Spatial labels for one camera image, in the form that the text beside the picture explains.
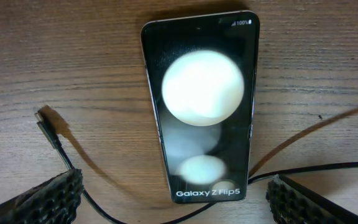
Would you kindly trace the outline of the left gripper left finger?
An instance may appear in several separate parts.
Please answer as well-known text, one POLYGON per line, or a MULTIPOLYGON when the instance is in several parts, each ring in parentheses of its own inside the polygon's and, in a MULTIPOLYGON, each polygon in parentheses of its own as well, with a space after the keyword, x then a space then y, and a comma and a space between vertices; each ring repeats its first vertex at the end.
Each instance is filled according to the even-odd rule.
POLYGON ((70 169, 0 204, 0 224, 67 224, 84 191, 80 169, 70 169))

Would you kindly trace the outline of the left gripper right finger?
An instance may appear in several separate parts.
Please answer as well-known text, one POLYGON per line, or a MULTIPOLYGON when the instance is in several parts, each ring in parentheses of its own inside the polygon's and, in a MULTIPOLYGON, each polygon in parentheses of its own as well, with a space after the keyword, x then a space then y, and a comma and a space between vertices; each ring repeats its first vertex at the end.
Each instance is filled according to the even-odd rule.
POLYGON ((280 224, 358 224, 358 215, 284 175, 268 183, 266 199, 280 224))

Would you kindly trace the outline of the black Galaxy flip phone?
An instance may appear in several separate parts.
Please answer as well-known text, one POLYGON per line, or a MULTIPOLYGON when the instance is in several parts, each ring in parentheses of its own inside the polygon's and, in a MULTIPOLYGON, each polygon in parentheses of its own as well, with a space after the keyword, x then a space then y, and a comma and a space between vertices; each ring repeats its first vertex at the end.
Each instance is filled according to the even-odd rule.
POLYGON ((259 33, 259 18, 248 10, 155 20, 141 30, 175 203, 246 196, 259 33))

